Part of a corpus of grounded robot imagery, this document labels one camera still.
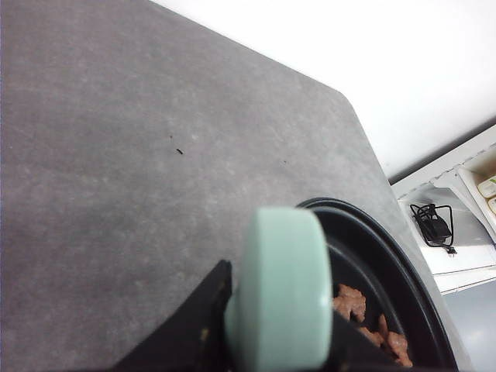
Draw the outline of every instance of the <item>stone countertop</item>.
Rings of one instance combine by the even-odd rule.
[[[425,280],[470,361],[350,103],[151,2],[2,2],[2,367],[110,366],[253,210],[340,198]]]

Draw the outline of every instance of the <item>gray countertop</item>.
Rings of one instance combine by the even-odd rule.
[[[3,1],[2,48],[5,371],[110,366],[236,270],[255,208],[316,196],[400,243],[470,369],[339,92],[151,2]]]

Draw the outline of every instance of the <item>black pan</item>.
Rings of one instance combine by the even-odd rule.
[[[418,273],[401,247],[374,219],[357,207],[332,198],[315,198],[298,207],[319,218],[329,246],[334,293],[339,283],[367,298],[363,324],[377,330],[384,313],[389,329],[408,340],[416,367],[456,369],[439,314]]]

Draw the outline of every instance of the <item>white wall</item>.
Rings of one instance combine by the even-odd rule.
[[[496,1],[156,2],[340,90],[389,178],[496,116]]]

